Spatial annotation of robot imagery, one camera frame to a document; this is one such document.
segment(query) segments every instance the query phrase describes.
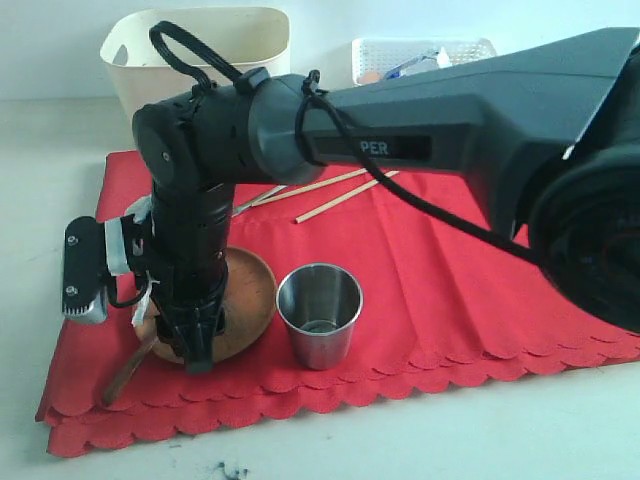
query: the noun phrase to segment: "stainless steel cup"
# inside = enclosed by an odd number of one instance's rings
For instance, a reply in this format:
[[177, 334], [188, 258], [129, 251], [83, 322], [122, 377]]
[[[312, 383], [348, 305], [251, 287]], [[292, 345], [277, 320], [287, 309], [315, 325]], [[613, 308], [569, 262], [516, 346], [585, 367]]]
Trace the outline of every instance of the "stainless steel cup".
[[336, 265], [311, 263], [285, 277], [276, 305], [300, 363], [326, 370], [344, 360], [362, 300], [358, 281]]

